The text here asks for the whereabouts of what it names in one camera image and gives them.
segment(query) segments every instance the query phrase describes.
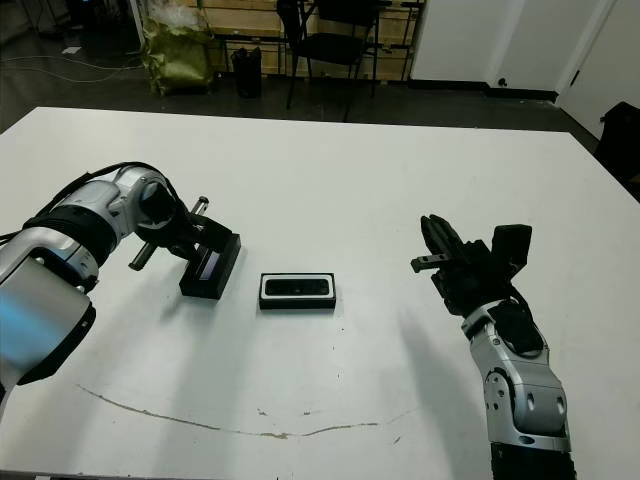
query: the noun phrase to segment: black rectangular sensor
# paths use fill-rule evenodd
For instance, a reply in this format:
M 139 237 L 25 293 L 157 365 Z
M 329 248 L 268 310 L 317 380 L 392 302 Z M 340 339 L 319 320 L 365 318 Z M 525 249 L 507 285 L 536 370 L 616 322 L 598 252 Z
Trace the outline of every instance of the black rectangular sensor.
M 263 273 L 260 308 L 334 308 L 335 292 L 332 273 Z

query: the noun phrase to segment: floor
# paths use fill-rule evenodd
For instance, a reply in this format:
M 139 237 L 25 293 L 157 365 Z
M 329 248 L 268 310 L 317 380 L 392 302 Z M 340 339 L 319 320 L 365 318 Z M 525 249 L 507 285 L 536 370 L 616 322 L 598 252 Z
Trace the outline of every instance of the floor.
M 94 46 L 96 43 L 101 48 L 89 45 L 66 57 L 110 67 L 139 65 L 135 54 L 124 52 L 122 45 L 109 51 L 104 42 L 94 42 Z M 354 91 L 349 85 L 298 81 L 292 108 L 287 110 L 288 82 L 284 78 L 265 78 L 262 97 L 257 99 L 240 98 L 234 79 L 228 76 L 219 78 L 208 94 L 161 97 L 150 93 L 142 68 L 100 70 L 52 58 L 8 60 L 34 55 L 60 57 L 66 46 L 79 44 L 78 38 L 69 35 L 54 41 L 29 33 L 3 46 L 0 132 L 36 106 L 339 122 L 345 99 Z M 381 85 L 370 99 L 367 85 L 358 85 L 355 90 L 350 122 L 567 131 L 589 151 L 597 144 L 577 122 L 546 101 L 490 98 L 477 91 L 417 90 L 406 85 Z

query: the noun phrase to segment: black trash can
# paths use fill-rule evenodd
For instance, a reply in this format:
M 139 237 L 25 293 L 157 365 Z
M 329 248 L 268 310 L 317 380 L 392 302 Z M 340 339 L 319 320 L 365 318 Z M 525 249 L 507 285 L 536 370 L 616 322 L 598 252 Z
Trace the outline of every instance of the black trash can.
M 259 97 L 262 93 L 262 52 L 256 47 L 251 52 L 241 48 L 231 55 L 236 76 L 238 95 L 243 98 Z

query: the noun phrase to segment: plastic bag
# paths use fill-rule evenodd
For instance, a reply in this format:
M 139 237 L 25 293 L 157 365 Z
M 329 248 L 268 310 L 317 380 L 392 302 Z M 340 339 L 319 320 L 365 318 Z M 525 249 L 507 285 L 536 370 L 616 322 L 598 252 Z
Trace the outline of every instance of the plastic bag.
M 151 91 L 208 89 L 214 78 L 208 48 L 213 41 L 201 12 L 184 5 L 154 2 L 142 29 L 142 63 Z

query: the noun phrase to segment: green bag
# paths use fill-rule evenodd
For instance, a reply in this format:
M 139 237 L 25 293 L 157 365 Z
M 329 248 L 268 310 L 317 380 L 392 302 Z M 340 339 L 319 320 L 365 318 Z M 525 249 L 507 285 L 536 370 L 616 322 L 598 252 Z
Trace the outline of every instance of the green bag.
M 213 36 L 205 30 L 172 27 L 146 18 L 142 63 L 151 91 L 165 95 L 181 88 L 209 88 L 214 78 L 207 54 Z

